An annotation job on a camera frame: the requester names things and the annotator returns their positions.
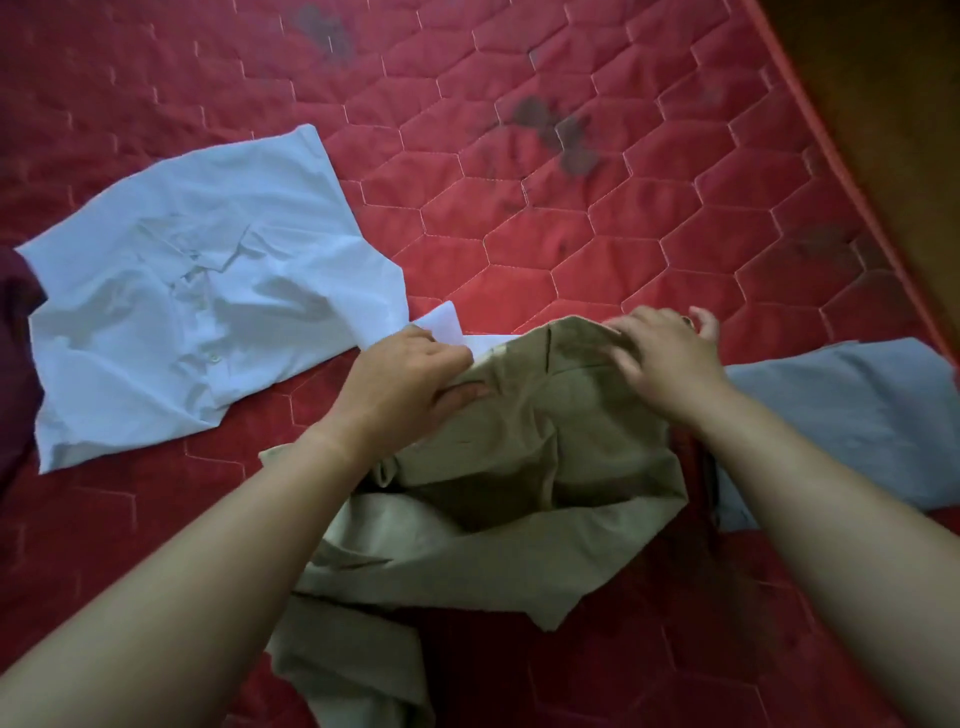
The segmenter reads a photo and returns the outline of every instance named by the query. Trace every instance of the hand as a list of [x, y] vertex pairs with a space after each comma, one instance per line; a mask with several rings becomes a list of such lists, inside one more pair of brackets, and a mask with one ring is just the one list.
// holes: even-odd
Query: hand
[[447, 387], [472, 363], [467, 347], [439, 344], [411, 324], [357, 357], [321, 420], [324, 432], [359, 449], [371, 464], [392, 455], [489, 393], [482, 383]]
[[644, 402], [670, 421], [696, 426], [705, 410], [736, 390], [717, 357], [716, 317], [694, 306], [690, 314], [700, 323], [699, 333], [676, 311], [647, 306], [606, 325], [636, 346], [639, 360], [619, 347], [610, 356]]

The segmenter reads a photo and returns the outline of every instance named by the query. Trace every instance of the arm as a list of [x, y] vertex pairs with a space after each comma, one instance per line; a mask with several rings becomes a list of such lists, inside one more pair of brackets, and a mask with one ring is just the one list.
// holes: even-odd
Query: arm
[[10, 728], [217, 721], [367, 469], [478, 396], [466, 347], [408, 327], [360, 354], [329, 414], [0, 679]]
[[841, 465], [738, 392], [718, 326], [691, 309], [610, 323], [640, 361], [611, 352], [638, 393], [691, 427], [731, 475], [824, 621], [917, 725], [960, 725], [960, 538]]

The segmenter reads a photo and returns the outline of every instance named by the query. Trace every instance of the brown floor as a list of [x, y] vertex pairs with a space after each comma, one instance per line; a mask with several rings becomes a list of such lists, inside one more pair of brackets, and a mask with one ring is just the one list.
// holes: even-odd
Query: brown floor
[[960, 6], [760, 0], [853, 176], [960, 343]]

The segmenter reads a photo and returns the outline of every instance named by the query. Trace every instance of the red quilted mattress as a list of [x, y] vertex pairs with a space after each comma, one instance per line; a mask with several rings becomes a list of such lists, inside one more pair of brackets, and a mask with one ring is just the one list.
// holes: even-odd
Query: red quilted mattress
[[[452, 300], [468, 332], [509, 332], [697, 304], [728, 363], [934, 338], [733, 1], [7, 0], [0, 53], [4, 245], [159, 158], [310, 123], [413, 315]], [[184, 440], [28, 461], [0, 504], [0, 667], [321, 417], [349, 362]], [[405, 615], [441, 725], [901, 725], [765, 539], [698, 522], [553, 634]], [[226, 725], [311, 717], [265, 658]]]

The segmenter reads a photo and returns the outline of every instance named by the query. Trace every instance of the white collared shirt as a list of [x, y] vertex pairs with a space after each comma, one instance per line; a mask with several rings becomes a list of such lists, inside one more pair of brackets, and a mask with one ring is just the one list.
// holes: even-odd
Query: white collared shirt
[[40, 471], [216, 426], [228, 406], [405, 326], [311, 126], [159, 162], [18, 251]]

